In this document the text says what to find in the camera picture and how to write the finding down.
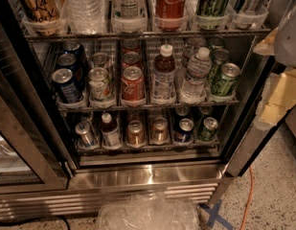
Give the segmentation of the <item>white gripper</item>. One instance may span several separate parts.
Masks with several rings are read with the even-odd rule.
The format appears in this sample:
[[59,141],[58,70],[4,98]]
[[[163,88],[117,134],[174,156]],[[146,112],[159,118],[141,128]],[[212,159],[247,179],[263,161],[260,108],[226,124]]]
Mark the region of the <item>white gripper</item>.
[[261,56],[275,55],[278,62],[289,66],[280,75],[270,74],[256,110],[254,127],[269,130],[296,105],[296,5],[253,52]]

